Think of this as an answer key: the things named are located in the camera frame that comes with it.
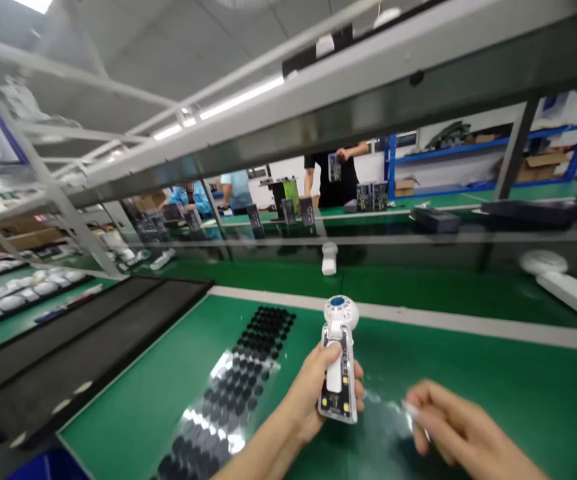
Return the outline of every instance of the black shirt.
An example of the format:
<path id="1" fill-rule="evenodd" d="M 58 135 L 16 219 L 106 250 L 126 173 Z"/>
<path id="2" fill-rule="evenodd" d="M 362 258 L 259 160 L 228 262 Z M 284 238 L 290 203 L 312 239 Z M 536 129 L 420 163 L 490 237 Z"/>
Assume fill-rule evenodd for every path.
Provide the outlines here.
<path id="1" fill-rule="evenodd" d="M 353 157 L 342 162 L 342 181 L 331 183 L 328 180 L 328 155 L 334 152 L 319 152 L 304 156 L 304 168 L 315 168 L 317 163 L 320 172 L 320 208 L 341 207 L 357 195 L 357 175 Z"/>

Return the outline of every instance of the hand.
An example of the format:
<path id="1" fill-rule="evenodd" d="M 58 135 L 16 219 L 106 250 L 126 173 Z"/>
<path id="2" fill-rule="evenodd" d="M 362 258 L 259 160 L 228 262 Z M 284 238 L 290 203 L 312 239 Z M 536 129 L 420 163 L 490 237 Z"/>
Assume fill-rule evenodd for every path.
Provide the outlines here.
<path id="1" fill-rule="evenodd" d="M 409 390 L 406 401 L 419 410 L 413 436 L 422 456 L 426 429 L 446 463 L 461 464 L 473 479 L 547 479 L 479 405 L 430 380 Z"/>
<path id="2" fill-rule="evenodd" d="M 335 156 L 340 159 L 340 161 L 345 162 L 350 157 L 348 150 L 346 149 L 339 149 L 335 152 Z"/>
<path id="3" fill-rule="evenodd" d="M 281 408 L 290 415 L 296 425 L 299 439 L 305 443 L 313 440 L 313 437 L 324 425 L 325 418 L 317 411 L 317 402 L 324 385 L 324 374 L 335 360 L 342 354 L 342 347 L 338 342 L 322 348 L 318 344 L 306 357 L 300 372 L 293 381 L 284 398 Z M 357 398 L 357 411 L 364 411 L 364 387 L 360 379 L 364 377 L 364 371 L 357 360 L 354 362 L 355 373 L 355 397 Z"/>

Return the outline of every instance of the person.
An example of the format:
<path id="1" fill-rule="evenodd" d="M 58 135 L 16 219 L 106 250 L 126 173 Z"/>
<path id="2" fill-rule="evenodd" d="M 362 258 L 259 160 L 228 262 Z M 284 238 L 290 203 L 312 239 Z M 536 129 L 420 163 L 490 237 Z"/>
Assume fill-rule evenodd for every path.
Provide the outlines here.
<path id="1" fill-rule="evenodd" d="M 339 343 L 310 352 L 286 397 L 253 435 L 246 447 L 213 478 L 280 479 L 302 448 L 324 425 L 316 404 L 329 365 L 342 353 Z M 354 364 L 357 410 L 364 411 L 364 371 Z M 441 385 L 424 380 L 411 388 L 406 401 L 418 410 L 413 439 L 425 456 L 432 443 L 449 464 L 460 464 L 476 480 L 547 480 L 547 477 L 475 403 Z"/>
<path id="2" fill-rule="evenodd" d="M 246 215 L 253 203 L 249 190 L 249 176 L 245 170 L 225 173 L 220 177 L 224 190 L 224 208 L 231 208 L 233 215 Z"/>
<path id="3" fill-rule="evenodd" d="M 197 209 L 203 219 L 213 218 L 211 204 L 209 203 L 207 194 L 204 192 L 202 182 L 199 180 L 193 183 L 185 183 L 184 185 L 175 185 L 173 193 L 160 204 L 159 209 L 161 210 L 164 205 L 170 203 L 181 203 L 184 205 L 185 212 Z"/>
<path id="4" fill-rule="evenodd" d="M 355 160 L 357 155 L 366 155 L 369 152 L 368 143 L 362 141 L 354 147 L 340 148 L 335 155 L 340 160 L 342 166 L 342 180 L 330 182 L 328 180 L 328 155 L 332 152 L 319 152 L 304 156 L 304 195 L 310 197 L 310 190 L 313 186 L 313 172 L 315 164 L 320 168 L 320 208 L 342 207 L 346 202 L 356 197 L 356 187 L 358 184 L 355 173 Z"/>

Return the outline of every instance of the sheet of rubber pads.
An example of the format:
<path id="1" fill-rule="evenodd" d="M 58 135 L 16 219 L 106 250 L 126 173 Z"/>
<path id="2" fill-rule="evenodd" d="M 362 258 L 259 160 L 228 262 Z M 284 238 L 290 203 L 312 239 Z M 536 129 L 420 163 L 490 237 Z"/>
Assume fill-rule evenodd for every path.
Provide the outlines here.
<path id="1" fill-rule="evenodd" d="M 244 448 L 264 421 L 267 402 L 296 315 L 277 307 L 259 307 L 246 329 L 212 368 L 207 386 L 189 405 L 167 442 L 159 462 L 145 477 L 209 479 Z"/>

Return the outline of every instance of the ceiling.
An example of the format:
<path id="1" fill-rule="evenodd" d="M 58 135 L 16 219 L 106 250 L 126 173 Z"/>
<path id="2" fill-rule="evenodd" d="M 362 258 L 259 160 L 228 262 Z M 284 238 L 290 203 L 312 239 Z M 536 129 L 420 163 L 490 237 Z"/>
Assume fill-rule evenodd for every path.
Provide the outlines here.
<path id="1" fill-rule="evenodd" d="M 387 0 L 382 8 L 408 9 L 420 1 Z M 86 43 L 60 2 L 54 0 L 42 15 L 0 0 L 0 42 L 94 71 Z M 351 3 L 278 0 L 270 7 L 236 11 L 217 0 L 80 0 L 80 11 L 112 79 L 178 101 Z M 371 11 L 359 17 L 356 31 L 368 29 L 376 15 Z M 0 62 L 0 83 L 18 71 Z M 271 65 L 202 106 L 280 71 L 280 63 Z M 38 72 L 32 73 L 29 87 L 44 112 L 74 119 L 87 129 L 124 132 L 164 109 Z M 73 157 L 97 145 L 68 141 L 38 150 L 42 156 Z"/>

